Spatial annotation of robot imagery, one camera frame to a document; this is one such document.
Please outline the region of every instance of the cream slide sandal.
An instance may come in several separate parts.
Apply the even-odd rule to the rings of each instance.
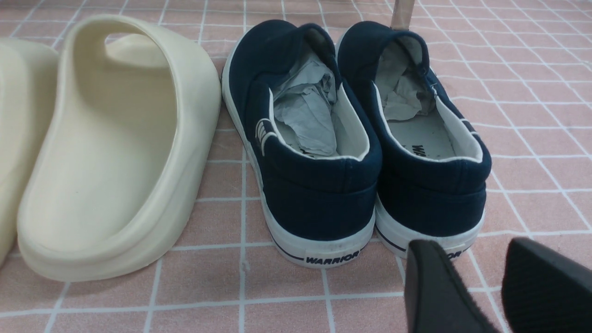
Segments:
[[[17,235],[22,193],[56,103],[57,52],[0,39],[0,266]]]
[[[76,24],[18,212],[27,265],[74,282],[121,276],[160,258],[193,208],[220,103],[216,68],[193,41],[117,15]]]

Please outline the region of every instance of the crumpled paper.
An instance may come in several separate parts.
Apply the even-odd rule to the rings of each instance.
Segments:
[[[387,47],[381,56],[376,85],[387,120],[426,116],[433,109],[431,95],[412,72],[407,55],[399,47]]]
[[[273,91],[274,114],[296,134],[300,148],[331,156],[337,150],[331,110],[337,101],[333,72],[304,45],[289,78]]]

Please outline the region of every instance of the pink tiled floor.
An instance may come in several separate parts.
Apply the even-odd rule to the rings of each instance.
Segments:
[[[0,0],[0,36],[60,48],[75,22],[129,15],[201,43],[218,70],[249,27],[315,22],[337,40],[390,23],[393,0]],[[592,267],[592,2],[417,0],[411,29],[493,155],[487,221],[456,263],[477,303],[509,331],[506,246],[527,236]],[[253,171],[225,108],[194,213],[176,246],[139,272],[59,283],[15,250],[0,270],[0,332],[404,332],[405,262],[376,239],[328,271],[272,247]]]

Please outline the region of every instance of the wooden stick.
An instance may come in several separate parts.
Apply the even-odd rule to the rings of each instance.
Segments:
[[[413,5],[415,5],[415,0],[395,0],[391,20],[393,30],[409,30]]]

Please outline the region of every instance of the side logo stripes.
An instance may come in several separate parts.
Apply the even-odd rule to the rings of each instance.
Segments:
[[[257,126],[255,126],[255,139],[257,139],[257,142],[259,143],[259,148],[261,149],[261,155],[265,156],[265,141],[267,141],[267,139],[270,136],[275,136],[277,137],[277,135],[274,132],[268,132],[268,130],[265,128],[265,122],[269,123],[269,127],[271,127],[271,121],[267,118],[262,118],[257,122]]]

